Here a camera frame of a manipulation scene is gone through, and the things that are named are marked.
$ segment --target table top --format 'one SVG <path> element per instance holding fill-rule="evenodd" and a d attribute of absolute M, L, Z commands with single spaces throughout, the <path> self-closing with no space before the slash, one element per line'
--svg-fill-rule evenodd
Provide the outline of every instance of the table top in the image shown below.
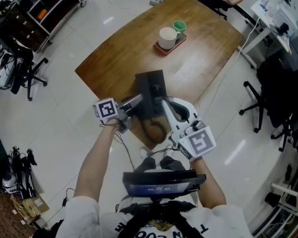
<path fill-rule="evenodd" d="M 266 11 L 264 10 L 264 8 L 261 6 L 261 1 L 262 0 L 258 0 L 252 7 L 252 11 L 261 19 L 261 21 L 269 28 L 271 29 L 270 25 L 274 25 L 273 24 L 273 18 L 266 15 Z M 277 40 L 281 43 L 281 45 L 283 46 L 283 48 L 290 53 L 291 49 L 290 49 L 290 40 L 287 37 L 282 37 L 279 35 L 276 35 L 274 33 L 274 35 L 276 36 Z"/>
<path fill-rule="evenodd" d="M 153 47 L 162 27 L 175 20 L 187 25 L 187 40 L 167 56 Z M 168 96 L 196 103 L 242 40 L 223 18 L 196 0 L 166 0 L 122 27 L 76 69 L 99 99 L 119 101 L 137 94 L 135 74 L 163 69 Z M 169 128 L 164 117 L 157 118 Z M 149 149 L 156 144 L 132 117 L 131 131 Z M 161 131 L 150 127 L 153 138 Z"/>

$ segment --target caster wheel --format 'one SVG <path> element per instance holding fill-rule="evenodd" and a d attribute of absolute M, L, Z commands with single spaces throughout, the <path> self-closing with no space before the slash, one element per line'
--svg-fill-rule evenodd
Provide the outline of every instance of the caster wheel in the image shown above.
<path fill-rule="evenodd" d="M 80 3 L 80 7 L 85 7 L 86 6 L 86 4 L 87 4 L 87 2 L 86 1 L 82 1 L 81 3 Z"/>

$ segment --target black strap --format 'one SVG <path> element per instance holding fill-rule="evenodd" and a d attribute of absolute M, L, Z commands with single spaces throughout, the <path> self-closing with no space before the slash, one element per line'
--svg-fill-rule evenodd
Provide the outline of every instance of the black strap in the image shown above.
<path fill-rule="evenodd" d="M 130 213 L 133 218 L 128 221 L 127 225 L 119 233 L 118 238 L 133 238 L 140 230 L 152 219 L 161 219 L 174 224 L 179 229 L 184 237 L 201 238 L 199 231 L 191 227 L 186 218 L 180 212 L 186 212 L 195 208 L 191 203 L 169 201 L 164 205 L 151 204 L 151 205 L 138 205 L 132 204 L 131 206 L 121 210 L 123 213 Z"/>

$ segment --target white desk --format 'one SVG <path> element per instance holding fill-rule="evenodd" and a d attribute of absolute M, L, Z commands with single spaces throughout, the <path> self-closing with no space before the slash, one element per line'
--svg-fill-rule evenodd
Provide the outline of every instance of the white desk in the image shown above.
<path fill-rule="evenodd" d="M 254 68 L 257 68 L 256 63 L 254 60 L 247 54 L 252 48 L 254 48 L 257 44 L 259 44 L 267 35 L 269 35 L 271 32 L 275 35 L 277 40 L 281 43 L 281 45 L 284 47 L 284 49 L 288 52 L 291 53 L 290 50 L 290 42 L 289 38 L 287 37 L 281 37 L 279 35 L 276 35 L 272 30 L 270 25 L 273 24 L 273 20 L 271 17 L 268 17 L 265 15 L 265 10 L 264 8 L 260 5 L 262 0 L 258 0 L 253 6 L 252 6 L 252 11 L 260 18 L 260 20 L 266 25 L 266 28 L 248 45 L 244 47 L 244 49 L 241 51 L 241 53 L 247 58 L 247 60 L 251 63 L 251 65 Z"/>

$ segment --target white shoe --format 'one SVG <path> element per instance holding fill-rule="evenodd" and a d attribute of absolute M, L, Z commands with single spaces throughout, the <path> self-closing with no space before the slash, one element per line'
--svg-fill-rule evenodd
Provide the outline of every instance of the white shoe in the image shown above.
<path fill-rule="evenodd" d="M 173 158 L 173 155 L 174 155 L 173 150 L 168 150 L 163 153 L 163 157 L 169 156 L 169 157 Z"/>
<path fill-rule="evenodd" d="M 152 6 L 155 6 L 157 5 L 158 3 L 161 3 L 163 2 L 164 0 L 150 0 L 149 4 L 152 5 Z"/>
<path fill-rule="evenodd" d="M 150 153 L 150 151 L 148 151 L 148 149 L 146 147 L 140 148 L 140 158 L 141 158 L 141 160 L 144 160 L 146 157 L 148 157 L 149 153 Z"/>

